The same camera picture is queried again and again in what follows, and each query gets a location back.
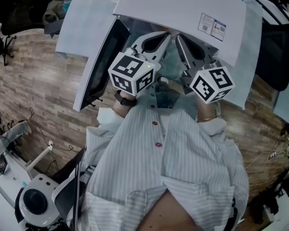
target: shirt sleeve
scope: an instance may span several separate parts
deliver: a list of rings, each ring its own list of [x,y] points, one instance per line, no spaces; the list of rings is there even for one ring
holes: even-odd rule
[[[228,168],[231,185],[235,187],[234,198],[237,208],[237,222],[244,215],[249,197],[249,179],[244,168],[243,157],[233,140],[226,138],[224,129],[227,123],[221,118],[198,123],[221,150],[221,158]]]
[[[88,166],[96,166],[98,164],[105,149],[124,121],[124,118],[120,117],[111,108],[100,107],[97,120],[100,123],[98,128],[87,127],[87,150],[82,158],[81,170],[85,170]]]

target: label sticker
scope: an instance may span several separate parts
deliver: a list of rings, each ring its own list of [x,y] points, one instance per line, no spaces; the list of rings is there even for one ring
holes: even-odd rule
[[[206,15],[205,13],[202,13],[198,30],[211,35],[222,42],[225,36],[226,25]]]
[[[211,35],[213,24],[214,24],[214,19],[206,15],[205,13],[202,13],[198,30]]]
[[[214,27],[212,29],[211,36],[216,39],[223,41],[223,37],[225,36],[226,25],[219,22],[218,20],[214,20]]]

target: sleeve cuff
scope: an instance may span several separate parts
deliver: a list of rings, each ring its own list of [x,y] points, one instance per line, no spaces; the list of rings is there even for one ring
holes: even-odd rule
[[[222,133],[227,125],[227,123],[219,117],[208,122],[198,122],[198,124],[209,136]]]
[[[124,118],[120,117],[112,108],[100,107],[97,120],[101,127],[107,127],[109,131],[116,133]]]

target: black watch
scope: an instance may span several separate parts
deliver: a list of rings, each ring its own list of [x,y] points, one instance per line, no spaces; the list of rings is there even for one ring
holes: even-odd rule
[[[120,102],[121,105],[134,107],[137,104],[137,99],[131,101],[126,98],[122,98],[120,93],[121,93],[121,90],[117,90],[115,93],[115,98]]]

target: white device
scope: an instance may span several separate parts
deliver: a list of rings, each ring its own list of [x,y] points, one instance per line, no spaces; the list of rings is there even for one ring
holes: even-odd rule
[[[46,175],[37,175],[22,191],[19,209],[25,221],[36,227],[48,227],[59,219],[59,212],[52,201],[58,183]]]
[[[151,63],[119,52],[108,72],[114,87],[136,96],[154,82],[155,73],[159,69],[159,63]]]
[[[223,99],[234,87],[235,83],[226,67],[199,70],[190,85],[205,103]]]

